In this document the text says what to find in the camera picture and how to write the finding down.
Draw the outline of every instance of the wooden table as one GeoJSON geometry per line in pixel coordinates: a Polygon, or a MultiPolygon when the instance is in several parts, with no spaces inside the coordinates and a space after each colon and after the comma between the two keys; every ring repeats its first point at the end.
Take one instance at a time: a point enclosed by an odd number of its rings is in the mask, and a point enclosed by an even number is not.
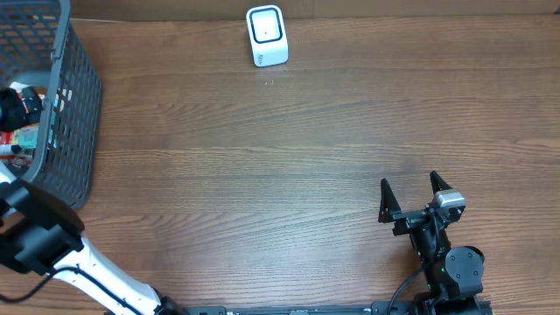
{"type": "MultiPolygon", "coordinates": [[[[103,253],[188,306],[387,300],[418,262],[377,223],[379,182],[418,208],[438,170],[467,197],[448,235],[485,253],[481,298],[558,313],[560,18],[291,20],[265,69],[246,27],[75,25],[105,87],[80,211],[103,253]]],[[[53,282],[0,313],[101,309],[53,282]]]]}

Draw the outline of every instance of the gray plastic basket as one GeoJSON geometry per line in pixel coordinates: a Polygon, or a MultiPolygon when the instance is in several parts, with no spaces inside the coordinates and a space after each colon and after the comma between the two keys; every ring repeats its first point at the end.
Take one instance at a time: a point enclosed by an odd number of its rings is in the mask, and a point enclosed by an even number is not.
{"type": "Polygon", "coordinates": [[[82,207],[91,191],[102,83],[70,24],[70,2],[1,0],[0,34],[0,88],[48,88],[35,157],[18,176],[82,207]]]}

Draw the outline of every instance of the white device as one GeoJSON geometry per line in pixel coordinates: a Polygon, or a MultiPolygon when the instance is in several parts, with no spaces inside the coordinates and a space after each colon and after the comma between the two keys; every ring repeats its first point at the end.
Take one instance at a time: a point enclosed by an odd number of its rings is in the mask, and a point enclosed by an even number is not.
{"type": "Polygon", "coordinates": [[[246,19],[255,66],[274,66],[288,61],[288,39],[280,8],[258,6],[247,12],[246,19]]]}

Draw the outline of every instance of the wood grain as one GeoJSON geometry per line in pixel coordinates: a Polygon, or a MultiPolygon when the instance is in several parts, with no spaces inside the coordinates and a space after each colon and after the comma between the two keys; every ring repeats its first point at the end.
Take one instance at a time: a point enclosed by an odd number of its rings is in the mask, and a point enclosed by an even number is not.
{"type": "MultiPolygon", "coordinates": [[[[416,267],[376,222],[438,170],[467,197],[454,246],[484,251],[496,314],[560,306],[560,19],[288,21],[255,69],[243,22],[77,24],[105,87],[94,244],[182,305],[366,304],[416,267]]],[[[39,278],[2,271],[2,292],[39,278]]],[[[404,298],[424,289],[418,281],[404,298]]],[[[96,314],[63,283],[0,314],[96,314]]]]}
{"type": "Polygon", "coordinates": [[[559,0],[74,0],[73,17],[115,21],[244,20],[276,4],[285,18],[552,14],[559,0]]]}

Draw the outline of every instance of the beige wall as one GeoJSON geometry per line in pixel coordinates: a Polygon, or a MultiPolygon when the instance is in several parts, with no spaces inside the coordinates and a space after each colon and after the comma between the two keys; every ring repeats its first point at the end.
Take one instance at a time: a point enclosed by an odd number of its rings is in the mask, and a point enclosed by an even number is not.
{"type": "Polygon", "coordinates": [[[551,14],[560,0],[73,0],[74,18],[125,21],[244,19],[260,4],[286,18],[551,14]]]}

